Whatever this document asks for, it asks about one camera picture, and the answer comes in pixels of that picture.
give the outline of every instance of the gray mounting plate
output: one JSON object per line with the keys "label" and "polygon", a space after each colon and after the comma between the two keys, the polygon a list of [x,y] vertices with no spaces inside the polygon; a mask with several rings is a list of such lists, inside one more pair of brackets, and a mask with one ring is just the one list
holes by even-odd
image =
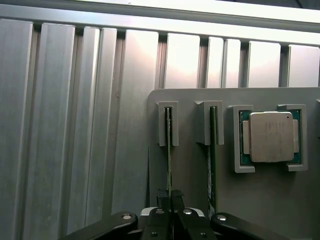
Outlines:
{"label": "gray mounting plate", "polygon": [[[174,131],[178,135],[175,137],[179,141],[171,153],[172,189],[183,191],[186,206],[207,214],[208,141],[200,144],[198,140],[199,132],[205,127],[201,121],[203,116],[199,114],[199,103],[222,101],[223,131],[217,134],[224,140],[220,139],[222,144],[216,146],[216,211],[228,212],[290,238],[320,239],[320,103],[317,99],[320,99],[320,88],[317,87],[153,91],[148,99],[151,206],[156,205],[156,189],[165,189],[167,184],[166,148],[159,146],[159,103],[177,102],[178,119],[173,120],[177,124],[172,127],[176,128]],[[290,171],[283,167],[286,165],[283,162],[259,163],[253,167],[253,172],[236,173],[235,109],[249,106],[254,112],[264,112],[287,110],[291,105],[306,106],[307,139],[303,141],[307,143],[305,160],[309,166],[302,166],[300,170],[294,166]]]}

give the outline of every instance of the metal wall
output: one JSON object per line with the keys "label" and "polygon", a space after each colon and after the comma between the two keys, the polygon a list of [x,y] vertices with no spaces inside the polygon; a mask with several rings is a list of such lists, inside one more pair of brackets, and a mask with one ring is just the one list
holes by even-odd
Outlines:
{"label": "metal wall", "polygon": [[320,33],[1,4],[0,17],[2,239],[139,213],[154,89],[319,85]]}

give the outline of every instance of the metal bolt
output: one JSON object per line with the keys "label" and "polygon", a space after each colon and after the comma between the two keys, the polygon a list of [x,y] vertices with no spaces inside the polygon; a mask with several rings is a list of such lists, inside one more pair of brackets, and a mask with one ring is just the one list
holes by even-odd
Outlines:
{"label": "metal bolt", "polygon": [[226,221],[227,220],[227,217],[226,216],[223,216],[223,215],[218,215],[216,216],[217,219],[219,219],[220,221]]}
{"label": "metal bolt", "polygon": [[131,219],[131,215],[130,214],[125,214],[125,215],[122,216],[122,218],[124,220],[129,220],[129,219]]}
{"label": "metal bolt", "polygon": [[183,213],[187,214],[187,215],[190,215],[190,214],[192,214],[192,211],[190,209],[184,209]]}
{"label": "metal bolt", "polygon": [[155,213],[156,213],[156,214],[164,214],[165,212],[164,212],[161,208],[159,208],[159,209],[157,209],[157,210],[155,211]]}

